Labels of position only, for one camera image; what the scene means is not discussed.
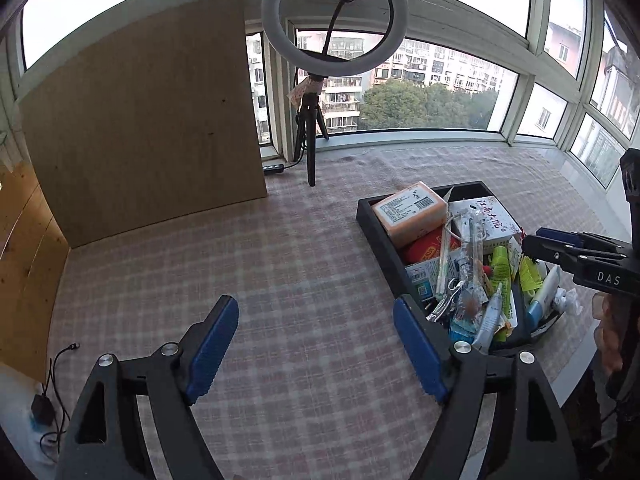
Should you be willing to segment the person's right hand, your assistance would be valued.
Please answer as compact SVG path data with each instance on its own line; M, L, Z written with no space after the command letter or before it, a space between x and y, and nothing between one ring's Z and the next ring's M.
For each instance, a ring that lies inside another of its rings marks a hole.
M596 292L591 300L592 317L599 322L593 338L601 355L601 364L606 376L611 376L623 367L620 355L621 328L615 318L615 298L604 292Z

